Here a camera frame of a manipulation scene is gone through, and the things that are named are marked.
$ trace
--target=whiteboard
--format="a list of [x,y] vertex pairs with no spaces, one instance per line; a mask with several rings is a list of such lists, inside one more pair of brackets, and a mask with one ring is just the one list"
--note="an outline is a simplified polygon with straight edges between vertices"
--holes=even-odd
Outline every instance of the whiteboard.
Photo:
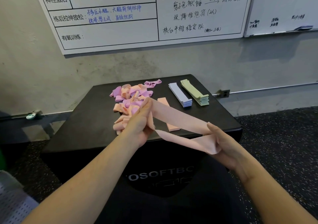
[[63,54],[243,37],[251,0],[39,0]]
[[318,29],[318,0],[252,0],[244,37]]

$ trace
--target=pile of fabric strips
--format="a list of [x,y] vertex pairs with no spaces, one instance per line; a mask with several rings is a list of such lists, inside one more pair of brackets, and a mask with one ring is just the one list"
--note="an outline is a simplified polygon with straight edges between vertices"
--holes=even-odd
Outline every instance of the pile of fabric strips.
[[116,102],[120,102],[115,104],[113,111],[122,113],[113,126],[117,135],[125,129],[129,119],[140,108],[143,100],[152,96],[153,91],[148,91],[147,88],[154,87],[159,83],[161,83],[160,79],[155,82],[147,81],[145,85],[138,84],[131,86],[130,84],[126,84],[124,86],[118,86],[113,90],[109,96],[114,97]]

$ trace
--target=stack of light green paper strips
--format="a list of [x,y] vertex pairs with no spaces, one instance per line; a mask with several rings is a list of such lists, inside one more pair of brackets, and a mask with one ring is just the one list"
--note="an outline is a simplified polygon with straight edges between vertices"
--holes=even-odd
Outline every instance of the stack of light green paper strips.
[[203,95],[194,86],[191,85],[188,79],[182,80],[181,84],[185,90],[187,90],[195,101],[200,104],[200,106],[209,105],[209,94]]

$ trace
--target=hand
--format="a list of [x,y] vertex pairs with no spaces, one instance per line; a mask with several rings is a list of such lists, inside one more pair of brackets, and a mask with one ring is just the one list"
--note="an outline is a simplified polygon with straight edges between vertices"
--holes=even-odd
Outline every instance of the hand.
[[146,98],[142,106],[130,118],[126,128],[120,134],[128,138],[132,143],[137,144],[138,148],[145,144],[149,135],[153,132],[153,130],[146,125],[151,107],[152,101]]
[[212,155],[212,157],[226,168],[234,170],[242,182],[247,181],[250,177],[247,173],[248,165],[255,163],[256,159],[219,127],[211,123],[208,123],[207,126],[212,134],[216,136],[217,143],[222,149],[218,154]]

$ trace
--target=forearm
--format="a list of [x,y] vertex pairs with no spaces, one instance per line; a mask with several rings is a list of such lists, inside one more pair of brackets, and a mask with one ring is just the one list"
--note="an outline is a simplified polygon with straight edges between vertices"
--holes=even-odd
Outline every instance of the forearm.
[[252,156],[241,160],[238,175],[265,224],[318,223]]
[[125,135],[118,136],[33,210],[23,224],[93,224],[137,149]]

